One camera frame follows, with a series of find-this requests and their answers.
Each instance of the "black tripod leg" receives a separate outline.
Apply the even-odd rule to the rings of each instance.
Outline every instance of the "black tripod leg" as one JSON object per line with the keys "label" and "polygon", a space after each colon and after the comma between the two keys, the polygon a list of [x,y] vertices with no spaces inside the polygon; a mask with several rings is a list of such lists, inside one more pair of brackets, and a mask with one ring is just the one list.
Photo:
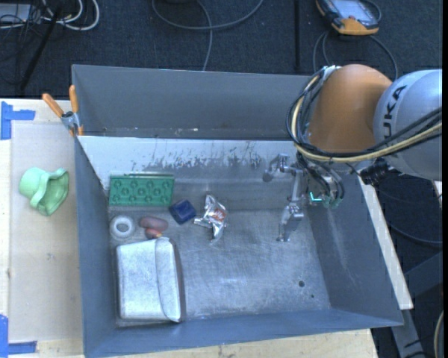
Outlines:
{"label": "black tripod leg", "polygon": [[30,77],[35,70],[35,67],[38,64],[38,60],[40,59],[40,56],[43,53],[43,49],[45,48],[46,43],[48,42],[48,38],[51,36],[53,32],[53,28],[55,27],[58,17],[61,16],[61,12],[63,11],[63,7],[65,5],[66,0],[58,0],[57,7],[55,9],[55,13],[53,14],[52,20],[50,21],[50,25],[47,28],[44,36],[42,37],[42,40],[40,42],[40,45],[38,46],[37,51],[35,52],[34,56],[31,58],[30,63],[28,64],[27,69],[25,70],[25,75],[23,76],[23,81],[20,84],[20,91],[23,92],[23,90],[26,88],[28,81],[30,80]]}

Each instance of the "green lego brick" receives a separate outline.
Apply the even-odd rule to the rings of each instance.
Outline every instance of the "green lego brick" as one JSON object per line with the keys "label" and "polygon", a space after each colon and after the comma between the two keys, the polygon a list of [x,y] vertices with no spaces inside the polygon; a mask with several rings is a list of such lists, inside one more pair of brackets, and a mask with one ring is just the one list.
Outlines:
{"label": "green lego brick", "polygon": [[109,205],[169,206],[173,189],[172,175],[111,176]]}

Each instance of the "black carpet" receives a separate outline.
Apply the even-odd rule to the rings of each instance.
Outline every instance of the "black carpet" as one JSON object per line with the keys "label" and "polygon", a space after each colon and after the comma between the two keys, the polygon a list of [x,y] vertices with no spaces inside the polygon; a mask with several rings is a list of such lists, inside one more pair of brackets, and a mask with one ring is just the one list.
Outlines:
{"label": "black carpet", "polygon": [[[0,1],[38,4],[39,0]],[[156,11],[182,27],[209,26],[208,20],[212,25],[222,25],[252,12],[260,0],[182,4],[154,0],[156,11],[153,0],[97,1],[98,25],[89,31],[74,31],[57,24],[25,87],[24,74],[30,70],[49,22],[0,28],[0,98],[40,98],[49,92],[56,99],[68,99],[72,64],[310,75],[327,64],[363,63],[391,80],[409,72],[442,67],[443,0],[368,0],[381,11],[380,29],[373,37],[357,40],[329,32],[315,0],[298,0],[297,12],[296,0],[263,0],[248,19],[212,30],[209,53],[209,30],[177,28]],[[57,6],[57,0],[47,3],[51,9]],[[64,12],[77,9],[76,0],[66,1]],[[84,11],[83,23],[76,25],[93,21],[96,14],[90,0],[85,1]],[[324,36],[326,40],[317,43]],[[442,212],[431,182],[391,174],[377,188],[403,271],[438,253]],[[436,242],[427,245],[415,241],[415,237]],[[414,299],[412,315],[426,353],[422,357],[434,355],[433,334],[443,309],[442,293],[442,287],[435,287]],[[390,330],[374,330],[373,335],[381,358],[398,357]]]}

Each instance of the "green cup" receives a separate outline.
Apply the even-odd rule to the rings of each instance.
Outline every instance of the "green cup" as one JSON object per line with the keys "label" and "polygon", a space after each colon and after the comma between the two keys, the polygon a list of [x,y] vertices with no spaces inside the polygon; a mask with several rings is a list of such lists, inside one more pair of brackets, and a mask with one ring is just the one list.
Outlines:
{"label": "green cup", "polygon": [[65,169],[47,172],[37,167],[28,169],[19,184],[19,191],[30,199],[30,205],[42,215],[50,216],[68,195],[69,175]]}

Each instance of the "aluminum foil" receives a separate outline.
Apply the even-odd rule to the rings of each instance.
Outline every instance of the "aluminum foil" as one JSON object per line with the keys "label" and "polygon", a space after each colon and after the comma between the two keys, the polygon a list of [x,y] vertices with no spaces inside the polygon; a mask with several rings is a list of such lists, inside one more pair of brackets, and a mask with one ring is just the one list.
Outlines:
{"label": "aluminum foil", "polygon": [[204,211],[201,218],[194,219],[194,224],[211,228],[213,231],[211,242],[216,242],[223,235],[227,225],[227,209],[214,196],[206,195]]}

